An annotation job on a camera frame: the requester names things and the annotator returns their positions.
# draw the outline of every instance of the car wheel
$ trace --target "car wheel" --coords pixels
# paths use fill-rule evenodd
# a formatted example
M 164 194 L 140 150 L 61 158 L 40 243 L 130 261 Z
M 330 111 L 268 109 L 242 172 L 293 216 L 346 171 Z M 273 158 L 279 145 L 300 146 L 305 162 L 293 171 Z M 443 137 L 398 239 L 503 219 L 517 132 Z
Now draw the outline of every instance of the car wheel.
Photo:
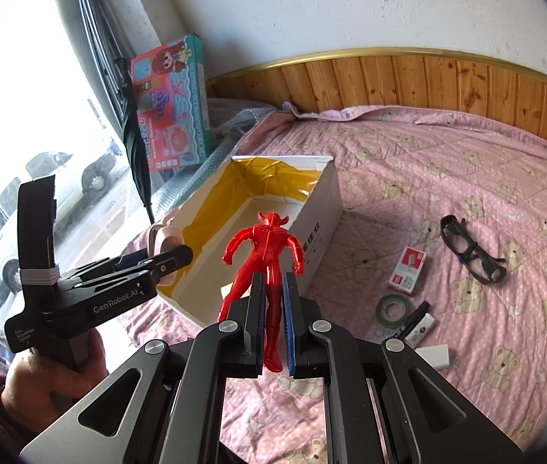
M 22 289 L 19 267 L 18 260 L 10 260 L 3 269 L 3 282 L 12 293 L 18 293 Z
M 110 174 L 103 169 L 93 169 L 89 176 L 87 192 L 92 195 L 105 195 L 111 187 Z

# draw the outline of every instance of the screw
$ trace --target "screw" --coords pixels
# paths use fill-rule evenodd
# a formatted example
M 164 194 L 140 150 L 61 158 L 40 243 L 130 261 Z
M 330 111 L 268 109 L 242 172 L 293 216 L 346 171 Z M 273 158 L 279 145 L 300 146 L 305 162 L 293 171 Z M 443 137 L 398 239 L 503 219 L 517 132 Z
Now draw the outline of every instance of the screw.
M 220 323 L 220 326 L 218 326 L 220 331 L 222 331 L 223 333 L 232 333 L 233 331 L 236 331 L 238 327 L 239 325 L 234 321 L 231 321 L 230 319 L 222 321 Z
M 145 344 L 147 354 L 159 354 L 164 350 L 164 343 L 161 340 L 150 340 Z
M 390 338 L 385 343 L 385 347 L 388 351 L 399 353 L 404 349 L 404 342 L 402 340 L 398 340 L 398 338 Z
M 325 331 L 331 330 L 331 323 L 329 321 L 325 321 L 324 319 L 319 319 L 318 321 L 312 323 L 312 330 L 325 333 Z

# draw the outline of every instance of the toy figure horns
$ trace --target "toy figure horns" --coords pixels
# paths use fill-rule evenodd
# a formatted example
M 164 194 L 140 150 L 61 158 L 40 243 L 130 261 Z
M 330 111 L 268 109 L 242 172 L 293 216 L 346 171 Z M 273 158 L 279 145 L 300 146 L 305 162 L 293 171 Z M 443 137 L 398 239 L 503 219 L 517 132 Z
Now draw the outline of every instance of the toy figure horns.
M 259 213 L 259 220 L 265 225 L 279 226 L 288 223 L 288 216 L 281 218 L 276 212 L 267 213 L 266 215 Z

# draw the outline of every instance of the eyeglasses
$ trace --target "eyeglasses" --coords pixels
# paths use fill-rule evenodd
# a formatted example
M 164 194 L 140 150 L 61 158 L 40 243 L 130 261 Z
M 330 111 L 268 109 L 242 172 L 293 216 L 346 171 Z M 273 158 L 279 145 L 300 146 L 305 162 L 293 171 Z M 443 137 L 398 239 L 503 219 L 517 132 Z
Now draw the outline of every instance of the eyeglasses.
M 441 218 L 441 237 L 443 238 L 443 242 L 447 248 L 458 257 L 458 260 L 469 269 L 470 274 L 480 283 L 483 285 L 500 283 L 507 274 L 507 270 L 498 263 L 505 263 L 505 258 L 494 258 L 479 247 L 467 233 L 465 223 L 464 218 L 459 222 L 454 215 L 447 215 L 446 217 Z M 454 241 L 457 237 L 464 239 L 468 244 L 463 252 L 458 252 L 455 248 Z M 470 266 L 470 263 L 476 258 L 482 260 L 482 269 L 484 269 L 485 276 L 478 274 Z

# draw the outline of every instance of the tape roll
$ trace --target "tape roll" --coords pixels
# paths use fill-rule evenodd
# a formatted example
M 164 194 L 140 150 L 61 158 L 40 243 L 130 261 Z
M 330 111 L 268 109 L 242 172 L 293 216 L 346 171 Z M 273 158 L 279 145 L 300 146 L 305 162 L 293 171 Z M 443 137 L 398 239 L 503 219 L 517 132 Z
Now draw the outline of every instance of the tape roll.
M 375 313 L 381 326 L 397 330 L 411 315 L 411 305 L 405 297 L 391 293 L 377 302 Z

